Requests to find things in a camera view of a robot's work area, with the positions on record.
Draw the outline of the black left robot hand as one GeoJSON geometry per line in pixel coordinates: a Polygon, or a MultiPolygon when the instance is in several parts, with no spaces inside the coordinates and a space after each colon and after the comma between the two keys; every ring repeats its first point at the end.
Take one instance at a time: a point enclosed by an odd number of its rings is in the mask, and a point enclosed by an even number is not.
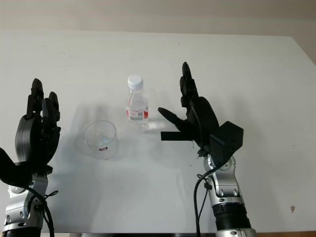
{"type": "Polygon", "coordinates": [[[50,92],[44,98],[42,83],[34,79],[28,96],[27,111],[19,121],[15,150],[19,163],[33,172],[50,170],[48,163],[53,158],[59,143],[61,127],[58,97],[50,92]]]}

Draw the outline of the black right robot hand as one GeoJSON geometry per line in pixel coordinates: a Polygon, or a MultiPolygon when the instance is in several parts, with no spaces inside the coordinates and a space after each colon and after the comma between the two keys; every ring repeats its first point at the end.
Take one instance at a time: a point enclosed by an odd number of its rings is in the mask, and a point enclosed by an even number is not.
{"type": "Polygon", "coordinates": [[[173,112],[159,107],[158,112],[175,125],[177,132],[162,131],[162,141],[195,141],[201,149],[209,146],[211,132],[219,127],[217,117],[208,102],[199,96],[195,80],[187,62],[182,65],[180,77],[181,106],[186,108],[186,119],[180,119],[173,112]]]}

